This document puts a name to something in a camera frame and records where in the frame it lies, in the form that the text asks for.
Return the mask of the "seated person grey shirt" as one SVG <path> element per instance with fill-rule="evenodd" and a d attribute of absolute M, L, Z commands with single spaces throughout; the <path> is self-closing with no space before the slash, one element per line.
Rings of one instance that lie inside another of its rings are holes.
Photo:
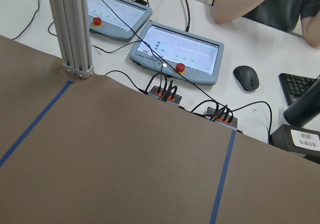
<path fill-rule="evenodd" d="M 304 40 L 320 46 L 320 0 L 212 0 L 217 24 L 245 17 L 288 33 L 301 22 Z"/>

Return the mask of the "dark box with label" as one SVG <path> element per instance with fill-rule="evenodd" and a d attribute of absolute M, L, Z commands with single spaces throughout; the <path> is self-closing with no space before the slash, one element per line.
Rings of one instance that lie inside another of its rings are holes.
<path fill-rule="evenodd" d="M 273 146 L 320 163 L 319 131 L 283 124 L 270 135 L 270 138 Z"/>

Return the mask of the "black computer mouse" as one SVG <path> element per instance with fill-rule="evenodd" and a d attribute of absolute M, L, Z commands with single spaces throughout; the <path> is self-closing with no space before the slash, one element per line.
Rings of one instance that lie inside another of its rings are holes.
<path fill-rule="evenodd" d="M 233 70 L 233 75 L 244 91 L 255 91 L 260 86 L 256 71 L 246 65 L 241 65 Z"/>

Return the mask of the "black water bottle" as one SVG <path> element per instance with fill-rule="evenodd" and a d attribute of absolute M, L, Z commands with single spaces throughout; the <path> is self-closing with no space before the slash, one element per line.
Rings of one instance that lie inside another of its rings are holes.
<path fill-rule="evenodd" d="M 318 79 L 295 103 L 283 113 L 293 126 L 303 127 L 320 113 L 320 80 Z"/>

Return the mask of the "right USB hub orange ports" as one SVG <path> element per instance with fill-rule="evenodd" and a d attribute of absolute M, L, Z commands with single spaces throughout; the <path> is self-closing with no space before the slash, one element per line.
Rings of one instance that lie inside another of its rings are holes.
<path fill-rule="evenodd" d="M 212 107 L 208 107 L 204 113 L 204 117 L 210 121 L 216 122 L 225 127 L 231 128 L 233 130 L 238 129 L 238 119 L 234 117 L 231 112 L 216 112 Z"/>

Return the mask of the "black keyboard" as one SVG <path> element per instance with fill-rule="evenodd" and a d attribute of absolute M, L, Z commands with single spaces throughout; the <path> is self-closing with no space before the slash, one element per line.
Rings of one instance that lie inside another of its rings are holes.
<path fill-rule="evenodd" d="M 278 75 L 279 82 L 284 93 L 284 97 L 288 106 L 295 103 L 309 88 L 319 80 L 317 78 L 309 78 L 293 74 L 281 73 Z"/>

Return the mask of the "aluminium frame post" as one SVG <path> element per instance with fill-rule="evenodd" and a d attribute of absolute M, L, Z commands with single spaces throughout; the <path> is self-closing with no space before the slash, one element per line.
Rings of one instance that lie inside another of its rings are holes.
<path fill-rule="evenodd" d="M 87 0 L 49 0 L 63 69 L 82 79 L 94 73 Z"/>

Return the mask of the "usb hub orange ports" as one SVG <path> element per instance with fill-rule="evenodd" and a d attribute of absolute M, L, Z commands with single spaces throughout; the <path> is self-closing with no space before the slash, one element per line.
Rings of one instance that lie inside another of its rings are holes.
<path fill-rule="evenodd" d="M 238 119 L 234 117 L 231 112 L 216 112 L 212 107 L 208 107 L 204 113 L 204 117 L 210 121 L 216 122 L 225 127 L 231 128 L 233 130 L 238 129 Z"/>
<path fill-rule="evenodd" d="M 148 96 L 151 96 L 157 100 L 163 101 L 165 103 L 171 104 L 173 106 L 179 107 L 182 96 L 177 94 L 178 87 L 173 85 L 171 80 L 166 88 L 160 88 L 154 86 L 149 92 Z"/>

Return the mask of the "teach pendant far from post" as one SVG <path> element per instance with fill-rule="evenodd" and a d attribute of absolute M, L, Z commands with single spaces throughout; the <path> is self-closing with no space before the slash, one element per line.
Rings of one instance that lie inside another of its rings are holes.
<path fill-rule="evenodd" d="M 132 62 L 194 84 L 214 85 L 224 44 L 148 21 L 129 52 Z"/>

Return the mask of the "teach pendant near post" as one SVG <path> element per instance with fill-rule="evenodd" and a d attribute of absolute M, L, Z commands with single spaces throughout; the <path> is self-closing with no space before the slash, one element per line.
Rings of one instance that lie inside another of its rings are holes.
<path fill-rule="evenodd" d="M 130 41 L 153 11 L 131 0 L 87 0 L 87 12 L 91 32 Z"/>

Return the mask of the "left USB hub orange ports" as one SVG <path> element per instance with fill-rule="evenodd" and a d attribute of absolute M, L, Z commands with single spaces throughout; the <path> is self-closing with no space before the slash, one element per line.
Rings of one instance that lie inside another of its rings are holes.
<path fill-rule="evenodd" d="M 163 101 L 165 103 L 171 104 L 173 106 L 179 107 L 182 96 L 177 94 L 178 87 L 173 85 L 171 80 L 166 88 L 160 88 L 154 86 L 149 92 L 148 96 L 151 96 L 157 100 Z"/>

